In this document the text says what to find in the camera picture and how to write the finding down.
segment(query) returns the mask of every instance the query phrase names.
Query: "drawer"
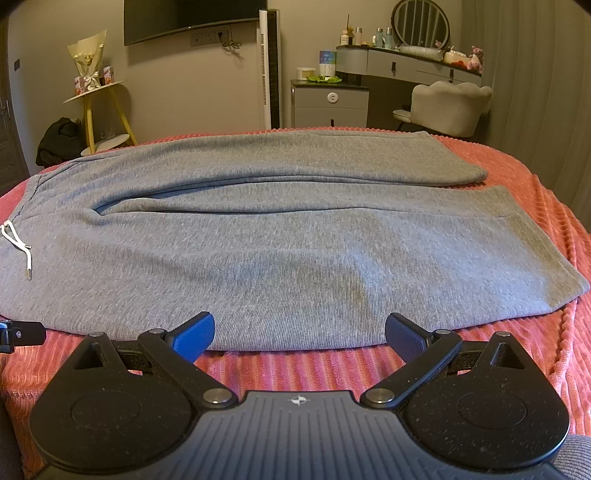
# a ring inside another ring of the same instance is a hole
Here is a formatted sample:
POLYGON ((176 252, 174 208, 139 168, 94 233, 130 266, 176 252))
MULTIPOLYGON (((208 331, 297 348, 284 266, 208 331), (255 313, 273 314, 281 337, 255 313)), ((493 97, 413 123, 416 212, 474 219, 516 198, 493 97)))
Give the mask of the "drawer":
POLYGON ((416 72, 415 82, 422 83, 423 85, 432 85, 439 80, 443 80, 444 82, 449 82, 449 77, 444 77, 442 75, 435 75, 433 73, 426 73, 426 72, 416 72))
POLYGON ((417 71, 424 72, 424 73, 431 73, 433 75, 439 75, 440 77, 445 77, 449 80, 450 72, 453 70, 451 67, 447 65, 443 65, 441 63, 434 63, 431 61, 418 61, 417 71))
POLYGON ((368 75, 414 82, 417 61, 387 51, 369 50, 368 75))
POLYGON ((295 128, 330 127, 331 120, 335 127, 366 127, 367 110, 353 108, 296 108, 295 128))
POLYGON ((453 83, 472 82, 480 86, 480 77, 475 73, 465 72, 464 70, 453 69, 453 83))
POLYGON ((347 88, 300 87, 295 89, 295 107, 308 108, 354 108, 367 110, 369 90, 349 90, 347 88), (328 95, 336 93, 339 99, 330 103, 328 95))
POLYGON ((367 74, 368 51, 360 48, 338 48, 336 51, 337 72, 367 74))

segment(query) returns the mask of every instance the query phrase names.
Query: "wall outlet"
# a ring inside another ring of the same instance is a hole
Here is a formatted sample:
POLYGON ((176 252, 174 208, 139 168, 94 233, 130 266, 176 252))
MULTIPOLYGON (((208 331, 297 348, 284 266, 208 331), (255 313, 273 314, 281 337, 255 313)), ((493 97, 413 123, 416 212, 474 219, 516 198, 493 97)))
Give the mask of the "wall outlet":
POLYGON ((191 33, 191 46, 200 47, 212 43, 220 43, 219 33, 222 34, 222 43, 226 43, 229 38, 230 29, 228 26, 200 28, 191 33))

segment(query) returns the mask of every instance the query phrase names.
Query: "television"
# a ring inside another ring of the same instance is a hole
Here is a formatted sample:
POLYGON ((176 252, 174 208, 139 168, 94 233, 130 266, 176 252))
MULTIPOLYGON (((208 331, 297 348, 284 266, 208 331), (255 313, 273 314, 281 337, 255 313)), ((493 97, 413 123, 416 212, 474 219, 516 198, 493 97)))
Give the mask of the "television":
POLYGON ((189 30, 258 20, 267 0, 125 0, 125 45, 189 30))

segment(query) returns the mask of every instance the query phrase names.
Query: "round table top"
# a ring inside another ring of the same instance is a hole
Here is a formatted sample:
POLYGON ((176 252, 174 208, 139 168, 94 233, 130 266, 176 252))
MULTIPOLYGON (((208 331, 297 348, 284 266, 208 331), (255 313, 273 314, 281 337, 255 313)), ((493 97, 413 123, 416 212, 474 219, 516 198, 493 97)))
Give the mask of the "round table top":
POLYGON ((108 85, 101 85, 100 87, 89 90, 88 92, 81 93, 80 95, 74 95, 72 98, 68 98, 68 100, 66 100, 64 103, 68 103, 68 102, 71 102, 72 100, 76 100, 77 98, 84 97, 84 95, 90 95, 91 93, 95 93, 95 92, 98 92, 98 91, 103 90, 105 88, 112 87, 113 85, 117 85, 118 83, 123 83, 124 81, 125 80, 119 80, 118 82, 109 83, 108 85))

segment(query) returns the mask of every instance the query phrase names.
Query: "curtain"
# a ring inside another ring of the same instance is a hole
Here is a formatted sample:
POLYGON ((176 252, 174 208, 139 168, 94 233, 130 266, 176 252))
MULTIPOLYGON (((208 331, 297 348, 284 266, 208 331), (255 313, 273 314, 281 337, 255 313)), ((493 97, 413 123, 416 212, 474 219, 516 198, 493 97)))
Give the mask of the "curtain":
POLYGON ((506 152, 591 229, 591 16, 573 0, 462 0, 460 48, 484 49, 491 112, 476 141, 506 152))

